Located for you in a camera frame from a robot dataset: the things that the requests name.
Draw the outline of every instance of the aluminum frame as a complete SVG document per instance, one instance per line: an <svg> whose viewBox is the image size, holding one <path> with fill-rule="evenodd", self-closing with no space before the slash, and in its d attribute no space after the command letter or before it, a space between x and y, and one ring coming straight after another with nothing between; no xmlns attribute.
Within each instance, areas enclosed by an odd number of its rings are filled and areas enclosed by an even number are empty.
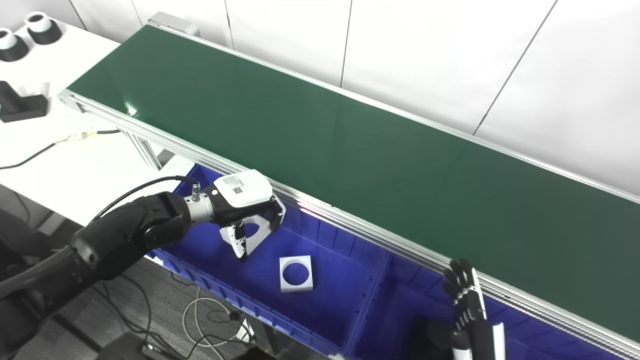
<svg viewBox="0 0 640 360"><path fill-rule="evenodd" d="M252 56L248 56L238 51L209 42L202 38L176 31L161 24L151 24L150 26L159 28L169 33L173 33L177 36L187 38L200 44L213 47L220 51L225 51L226 53L233 54L235 56L258 63L271 69L278 70L285 74L345 95L356 101L364 102L371 106L387 110L391 113L395 113L396 115L400 115L407 119L433 127L454 136L464 138L470 142L488 147L508 156L512 156L531 165L544 168L561 176L570 178L574 181L587 184L594 188L598 188L599 190L640 204L640 197L636 197L631 193L624 192L611 186L607 186L606 184L600 183L598 181L580 176L576 173L569 172L559 167L544 163L542 161L520 154L519 152L512 151L511 149L507 149L505 147L477 138L462 131L458 131L445 125L422 118L407 111L400 110L393 106L375 101L362 95L358 95L356 93L350 92L349 90L324 83L320 80L298 74L296 72L279 67L277 65L273 65L266 61L256 59ZM217 154L199 146L195 146L191 143L185 142L184 140L177 138L170 133L149 126L144 122L141 122L126 114L120 113L119 111L111 109L103 104L75 94L68 89L62 91L62 93L60 93L58 97L65 104L74 109L93 113L114 123L116 127L128 132L129 136L136 136L139 139L144 139L145 141L156 143L164 149L183 156L191 161L194 161L195 163L199 163L206 167L212 168L222 174L231 174L234 172L247 170L246 167L243 167L238 163L222 158L221 156L218 156ZM370 242L373 242L389 251L392 251L395 254L408 258L428 269L442 273L444 268L448 267L450 259L437 252L429 250L422 245L418 245L406 238L403 238L400 235L384 230L379 226L365 221L364 219L358 218L340 209L334 208L330 204L313 198L305 193L299 192L289 186L278 183L274 180L270 181L273 185L274 191L284 202L301 209L303 212L309 215L340 227L345 231L353 233ZM479 272L478 276L483 286L485 295L501 301L517 310L520 310L531 317L549 323L550 325L553 325L558 329L566 331L569 334L572 334L584 341L600 347L612 354L620 356L623 359L640 360L640 344L635 342L634 340L628 339L616 332L597 325L565 309L539 299L534 295L526 293L525 291L519 290L518 288L515 288L493 277L490 277L489 275Z"/></svg>

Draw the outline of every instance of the white cable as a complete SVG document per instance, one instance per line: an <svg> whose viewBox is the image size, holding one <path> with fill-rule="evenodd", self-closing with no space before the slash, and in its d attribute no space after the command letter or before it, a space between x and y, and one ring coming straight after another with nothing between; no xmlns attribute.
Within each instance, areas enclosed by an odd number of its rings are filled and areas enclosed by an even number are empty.
<svg viewBox="0 0 640 360"><path fill-rule="evenodd" d="M194 338L191 336L191 334L189 333L189 331L187 330L187 320L186 320L186 319L187 319L187 312L189 311L189 308L190 308L191 306L195 306L195 308L194 308L194 310L195 310L195 311L194 311L194 315L195 315L196 327L198 328L198 332L200 333L200 337L203 337L203 336L204 336L204 333L202 332L202 328L201 328L201 326L200 326L200 321L199 321L199 319L198 319L198 303L199 303L200 301L211 301L211 302L215 302L216 304L220 305L220 306L225 310L225 312L227 313L227 315L229 315L229 314L231 313L231 310L229 310L229 308L227 308L227 307L226 307L224 304L222 304L220 301L217 301L216 299L212 299L212 298L209 298L209 297L202 297L202 298L201 298L201 297L200 297L200 287L198 287L198 291L197 291L197 293L196 293L196 299L195 299L194 301L190 302L190 303L189 303L189 305L187 305L187 307L185 307L184 312L183 312L183 314L182 314L182 329L184 330L184 334L186 334L186 336L189 338L189 340L191 340L191 342L193 342L193 343L196 343L196 342L197 342L197 340L196 340L196 339L194 339ZM208 347L208 348L210 348L211 350L213 350L213 351L216 353L216 355L217 355L220 359L224 360L224 358L222 357L222 355L220 354L220 352L218 352L218 349L216 349L216 347L217 347L217 346L220 346L220 345L224 345L224 344L226 344L229 340L233 340L234 338L235 338L235 335L231 336L228 340L223 340L223 341L221 341L221 342L219 342L219 343L217 343L217 344L212 344L212 343L209 341L209 339L208 339L207 337L205 337L205 338L204 338L204 341L206 341L206 344L198 343L198 345L197 345L197 346L199 346L199 347Z"/></svg>

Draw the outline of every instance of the black cylinder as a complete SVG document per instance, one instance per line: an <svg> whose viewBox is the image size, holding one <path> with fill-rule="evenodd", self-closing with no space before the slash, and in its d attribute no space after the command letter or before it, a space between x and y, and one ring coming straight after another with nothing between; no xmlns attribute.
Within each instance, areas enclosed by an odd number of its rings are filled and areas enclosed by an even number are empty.
<svg viewBox="0 0 640 360"><path fill-rule="evenodd" d="M51 20L51 27L41 33L37 33L31 29L27 29L27 31L29 32L29 35L31 35L33 41L40 45L53 44L62 37L60 27L58 27L58 24L53 20Z"/></svg>
<svg viewBox="0 0 640 360"><path fill-rule="evenodd" d="M18 35L7 33L2 31L0 37L15 37L15 44L9 49L0 49L0 60L2 61L16 61L22 59L29 52L29 47L24 43L24 40Z"/></svg>

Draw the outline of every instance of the conveyor leg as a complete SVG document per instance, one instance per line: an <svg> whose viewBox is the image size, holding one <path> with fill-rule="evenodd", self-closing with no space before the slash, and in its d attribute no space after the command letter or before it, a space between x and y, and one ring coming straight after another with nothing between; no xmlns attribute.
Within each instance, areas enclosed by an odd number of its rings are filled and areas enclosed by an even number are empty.
<svg viewBox="0 0 640 360"><path fill-rule="evenodd" d="M154 151L151 149L151 145L149 145L146 140L141 139L136 135L130 134L126 131L123 131L123 133L127 135L127 137L131 140L133 146L136 148L136 150L138 150L138 153L148 167L156 171L160 171L160 169L162 169L163 164L160 162Z"/></svg>

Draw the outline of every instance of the label sticker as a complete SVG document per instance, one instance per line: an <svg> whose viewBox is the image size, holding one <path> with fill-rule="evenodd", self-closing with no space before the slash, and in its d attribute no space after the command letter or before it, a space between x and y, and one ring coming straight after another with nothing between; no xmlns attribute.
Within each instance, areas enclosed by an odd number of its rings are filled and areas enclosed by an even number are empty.
<svg viewBox="0 0 640 360"><path fill-rule="evenodd" d="M248 191L242 180L237 176L230 176L222 179L224 183L233 189L234 193L243 193Z"/></svg>

